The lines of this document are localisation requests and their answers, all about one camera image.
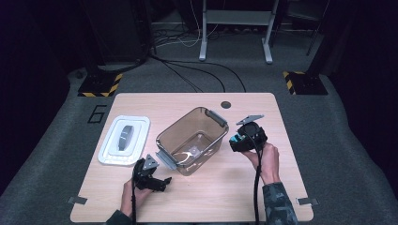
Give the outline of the clear brown storage box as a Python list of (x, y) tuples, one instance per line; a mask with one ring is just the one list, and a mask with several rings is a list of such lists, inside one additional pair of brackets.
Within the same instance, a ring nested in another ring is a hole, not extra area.
[(170, 170), (189, 176), (220, 149), (228, 131), (223, 117), (205, 107), (197, 107), (158, 135), (156, 155)]

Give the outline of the black base plate yellow stripes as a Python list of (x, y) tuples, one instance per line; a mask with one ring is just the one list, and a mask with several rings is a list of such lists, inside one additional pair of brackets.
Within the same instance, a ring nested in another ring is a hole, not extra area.
[(111, 97), (119, 86), (122, 74), (105, 74), (94, 78), (87, 76), (78, 89), (79, 97)]
[(291, 95), (320, 95), (328, 91), (318, 76), (312, 77), (301, 71), (284, 71), (283, 76)]

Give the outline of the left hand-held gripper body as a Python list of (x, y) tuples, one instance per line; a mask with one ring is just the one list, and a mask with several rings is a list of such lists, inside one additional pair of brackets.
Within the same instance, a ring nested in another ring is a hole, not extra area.
[(135, 186), (139, 189), (156, 189), (157, 180), (152, 174), (157, 170), (158, 166), (159, 163), (149, 154), (137, 160), (132, 172), (132, 180)]

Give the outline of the person's right hand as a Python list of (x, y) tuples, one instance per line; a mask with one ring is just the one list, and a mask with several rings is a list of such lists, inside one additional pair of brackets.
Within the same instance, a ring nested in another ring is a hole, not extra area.
[(278, 148), (266, 142), (261, 154), (262, 157), (258, 158), (258, 155), (251, 151), (242, 153), (242, 155), (251, 162), (254, 168), (258, 166), (261, 167), (260, 177), (265, 185), (280, 183)]

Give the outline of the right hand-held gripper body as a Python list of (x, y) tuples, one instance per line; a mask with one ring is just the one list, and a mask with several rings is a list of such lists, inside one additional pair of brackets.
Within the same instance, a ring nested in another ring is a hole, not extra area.
[(239, 130), (245, 130), (246, 135), (243, 137), (235, 136), (236, 143), (247, 143), (250, 146), (250, 150), (262, 149), (268, 137), (265, 131), (255, 123), (255, 120), (263, 117), (263, 114), (248, 115), (246, 118), (237, 122), (237, 124), (240, 125)]

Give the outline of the white metal stand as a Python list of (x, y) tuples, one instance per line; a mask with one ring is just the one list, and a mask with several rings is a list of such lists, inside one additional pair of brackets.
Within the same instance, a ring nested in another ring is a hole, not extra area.
[(239, 10), (216, 10), (207, 8), (207, 0), (202, 0), (202, 41), (199, 52), (199, 60), (207, 59), (207, 26), (209, 24), (227, 25), (254, 25), (265, 26), (266, 35), (262, 38), (262, 47), (267, 64), (272, 64), (273, 59), (270, 51), (269, 40), (273, 24), (277, 15), (280, 0), (271, 0), (272, 9), (267, 11), (239, 11)]

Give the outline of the person's left hand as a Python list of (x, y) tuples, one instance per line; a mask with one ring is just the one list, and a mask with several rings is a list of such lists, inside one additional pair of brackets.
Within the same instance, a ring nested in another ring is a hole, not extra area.
[(151, 189), (132, 187), (131, 180), (127, 181), (123, 186), (120, 211), (131, 218), (151, 193)]

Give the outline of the dark cabinet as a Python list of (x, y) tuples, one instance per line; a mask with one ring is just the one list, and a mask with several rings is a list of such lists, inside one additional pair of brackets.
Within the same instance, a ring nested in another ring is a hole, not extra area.
[(87, 0), (105, 64), (145, 61), (151, 40), (145, 0)]

